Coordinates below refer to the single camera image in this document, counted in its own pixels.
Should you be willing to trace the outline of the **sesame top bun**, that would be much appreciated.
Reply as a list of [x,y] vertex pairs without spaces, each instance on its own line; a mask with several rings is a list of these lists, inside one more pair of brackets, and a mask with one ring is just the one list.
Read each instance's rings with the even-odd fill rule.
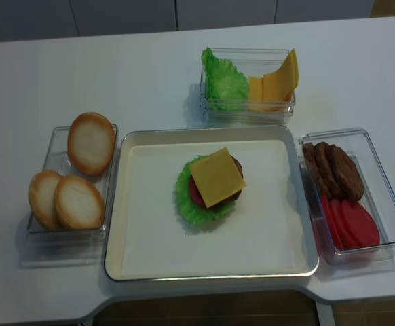
[[33,175],[29,184],[29,204],[36,220],[48,230],[59,230],[54,194],[62,175],[53,170],[45,170]]

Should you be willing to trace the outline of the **yellow cheese on burger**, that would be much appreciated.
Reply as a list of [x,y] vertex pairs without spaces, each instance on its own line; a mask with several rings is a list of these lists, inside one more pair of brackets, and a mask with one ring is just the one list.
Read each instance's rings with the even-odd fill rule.
[[191,175],[207,209],[246,187],[226,147],[190,165]]

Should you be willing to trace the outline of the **green lettuce on burger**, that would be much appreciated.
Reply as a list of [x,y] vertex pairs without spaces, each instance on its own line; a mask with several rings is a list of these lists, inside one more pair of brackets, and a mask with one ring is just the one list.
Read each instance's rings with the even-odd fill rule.
[[189,180],[191,177],[190,165],[204,159],[206,156],[197,156],[187,162],[178,175],[175,186],[176,205],[182,218],[193,225],[203,224],[209,221],[218,221],[234,209],[238,195],[225,203],[217,204],[214,208],[207,209],[205,204],[200,207],[192,198],[189,190]]

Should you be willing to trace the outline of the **clear lettuce and cheese container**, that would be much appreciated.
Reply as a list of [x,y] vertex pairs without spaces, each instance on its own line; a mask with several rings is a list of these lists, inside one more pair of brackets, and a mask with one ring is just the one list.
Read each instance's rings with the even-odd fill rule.
[[[242,72],[247,80],[250,76],[263,77],[277,70],[289,52],[286,49],[241,49],[210,48],[219,59],[229,59]],[[285,101],[239,101],[237,110],[212,110],[212,101],[206,97],[207,84],[204,64],[201,68],[200,107],[206,112],[208,121],[249,123],[249,124],[286,124],[293,115],[296,104],[295,90]]]

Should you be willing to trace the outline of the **small orange cheese slice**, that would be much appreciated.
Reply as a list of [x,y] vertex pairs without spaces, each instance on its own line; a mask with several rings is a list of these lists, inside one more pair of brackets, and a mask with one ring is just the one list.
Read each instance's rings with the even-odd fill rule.
[[262,101],[263,100],[263,78],[253,77],[248,78],[248,100]]

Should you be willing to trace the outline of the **leaning yellow cheese slices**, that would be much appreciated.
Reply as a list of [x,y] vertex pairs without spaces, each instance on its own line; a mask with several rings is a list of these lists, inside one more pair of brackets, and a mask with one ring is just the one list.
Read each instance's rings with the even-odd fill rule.
[[263,75],[263,100],[285,101],[298,83],[297,55],[295,49],[292,49],[277,70]]

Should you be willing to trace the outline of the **red tomato on burger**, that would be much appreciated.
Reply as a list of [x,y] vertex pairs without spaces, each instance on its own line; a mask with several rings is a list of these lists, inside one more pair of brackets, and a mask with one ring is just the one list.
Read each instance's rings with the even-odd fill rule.
[[191,175],[189,178],[189,195],[193,202],[202,209],[207,209],[205,202],[199,192],[197,185],[195,184],[194,178]]

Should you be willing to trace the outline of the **white rectangular serving tray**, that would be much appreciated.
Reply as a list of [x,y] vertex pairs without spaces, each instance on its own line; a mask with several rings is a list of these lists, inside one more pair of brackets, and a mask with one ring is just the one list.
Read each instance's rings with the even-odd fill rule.
[[[219,221],[179,213],[184,165],[226,148],[246,187]],[[312,275],[318,252],[295,141],[284,126],[137,131],[122,141],[105,257],[117,281]]]

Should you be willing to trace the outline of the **upright bun half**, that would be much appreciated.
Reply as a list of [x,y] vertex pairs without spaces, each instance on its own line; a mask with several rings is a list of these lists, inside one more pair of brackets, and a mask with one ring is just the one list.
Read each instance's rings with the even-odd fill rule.
[[82,113],[71,124],[67,150],[72,164],[81,173],[103,174],[115,150],[113,125],[99,113]]

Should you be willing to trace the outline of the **brown meat patty left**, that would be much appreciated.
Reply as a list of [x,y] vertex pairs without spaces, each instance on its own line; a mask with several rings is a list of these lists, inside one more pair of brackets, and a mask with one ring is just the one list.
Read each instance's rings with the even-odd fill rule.
[[314,180],[318,190],[320,191],[320,194],[326,196],[328,200],[332,199],[333,196],[324,182],[324,179],[320,173],[320,169],[316,163],[314,145],[312,143],[304,144],[302,147],[302,152],[307,169],[312,176],[312,179]]

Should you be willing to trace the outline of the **front right bun half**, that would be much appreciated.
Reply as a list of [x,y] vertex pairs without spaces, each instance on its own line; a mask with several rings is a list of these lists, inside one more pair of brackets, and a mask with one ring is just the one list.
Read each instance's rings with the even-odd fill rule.
[[91,230],[103,225],[105,204],[100,192],[77,175],[64,176],[58,182],[54,207],[59,223],[66,229]]

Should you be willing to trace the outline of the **brown meat patty middle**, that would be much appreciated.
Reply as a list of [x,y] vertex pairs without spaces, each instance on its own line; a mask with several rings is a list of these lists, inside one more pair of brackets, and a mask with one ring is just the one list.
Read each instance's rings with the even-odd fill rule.
[[328,143],[320,142],[314,146],[314,155],[316,159],[316,164],[318,165],[320,174],[325,182],[332,198],[342,200],[345,198],[345,193],[338,186],[333,172],[331,170],[331,165],[326,155],[326,150],[330,147]]

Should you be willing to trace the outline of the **clear bun container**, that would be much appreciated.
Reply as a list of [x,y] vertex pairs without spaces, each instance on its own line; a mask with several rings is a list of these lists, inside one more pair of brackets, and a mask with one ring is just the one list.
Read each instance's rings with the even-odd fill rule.
[[106,228],[108,208],[107,205],[112,201],[111,189],[113,188],[113,182],[115,180],[115,160],[117,159],[117,133],[118,127],[116,124],[112,125],[114,131],[114,152],[113,158],[106,169],[99,176],[89,176],[80,172],[69,159],[67,151],[67,139],[69,135],[70,126],[58,126],[52,131],[50,144],[45,157],[42,170],[53,170],[62,176],[77,175],[94,185],[94,187],[100,192],[102,199],[105,204],[104,216],[102,225],[95,229],[82,229],[82,230],[47,230],[40,223],[37,222],[35,215],[31,213],[27,232],[30,236],[49,236],[57,235],[64,236],[65,234],[97,234],[103,233]]

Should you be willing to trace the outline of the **red tomato slice middle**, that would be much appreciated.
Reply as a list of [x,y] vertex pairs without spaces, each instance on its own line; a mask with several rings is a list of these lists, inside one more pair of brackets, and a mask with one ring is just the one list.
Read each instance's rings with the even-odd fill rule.
[[356,246],[356,242],[345,228],[341,217],[340,205],[341,202],[336,199],[332,199],[329,202],[331,217],[337,233],[337,248],[339,250],[353,249]]

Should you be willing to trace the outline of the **clear patty and tomato container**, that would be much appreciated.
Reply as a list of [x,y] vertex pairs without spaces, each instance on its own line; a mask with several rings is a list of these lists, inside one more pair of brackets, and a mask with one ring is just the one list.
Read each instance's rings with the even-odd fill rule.
[[[356,245],[348,250],[335,248],[324,216],[320,191],[307,169],[302,152],[304,144],[312,143],[315,146],[320,142],[342,148],[356,165],[364,183],[364,195],[357,202],[374,219],[380,234],[379,245],[373,247]],[[351,261],[385,260],[393,257],[395,252],[395,195],[368,132],[363,128],[348,128],[309,133],[299,138],[299,158],[316,240],[325,260],[330,264],[344,264]]]

